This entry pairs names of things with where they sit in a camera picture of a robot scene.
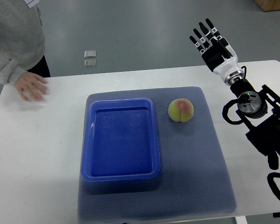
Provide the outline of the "person's bare hand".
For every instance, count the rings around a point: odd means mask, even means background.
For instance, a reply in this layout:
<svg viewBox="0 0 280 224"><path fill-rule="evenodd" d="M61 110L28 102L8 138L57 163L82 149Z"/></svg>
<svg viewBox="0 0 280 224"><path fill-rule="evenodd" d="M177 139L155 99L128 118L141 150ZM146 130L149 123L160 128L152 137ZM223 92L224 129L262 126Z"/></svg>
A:
<svg viewBox="0 0 280 224"><path fill-rule="evenodd" d="M43 101L43 95L47 94L46 83L43 77L26 71L16 80L14 87L24 101Z"/></svg>

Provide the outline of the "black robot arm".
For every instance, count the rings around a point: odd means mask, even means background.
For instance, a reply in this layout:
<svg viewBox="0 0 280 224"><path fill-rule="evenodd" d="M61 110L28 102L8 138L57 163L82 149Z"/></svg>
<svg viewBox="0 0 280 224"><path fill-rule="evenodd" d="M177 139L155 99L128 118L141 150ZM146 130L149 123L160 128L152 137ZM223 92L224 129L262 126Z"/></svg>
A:
<svg viewBox="0 0 280 224"><path fill-rule="evenodd" d="M246 79L230 86L237 97L222 111L225 121L232 125L244 123L249 129L245 135L253 146L267 157L269 168L277 170L280 158L280 97L268 86L255 91Z"/></svg>

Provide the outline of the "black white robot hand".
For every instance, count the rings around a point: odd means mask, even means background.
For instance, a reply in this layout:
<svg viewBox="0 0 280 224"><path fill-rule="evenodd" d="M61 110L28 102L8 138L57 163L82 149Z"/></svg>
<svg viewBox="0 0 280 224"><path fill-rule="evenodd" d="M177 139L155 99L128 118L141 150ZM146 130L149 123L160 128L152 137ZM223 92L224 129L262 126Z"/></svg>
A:
<svg viewBox="0 0 280 224"><path fill-rule="evenodd" d="M209 70L219 75L223 82L231 86L236 81L245 78L245 69L238 65L238 56L228 41L221 35L210 19L205 19L206 24L199 23L200 30L190 36L196 49Z"/></svg>

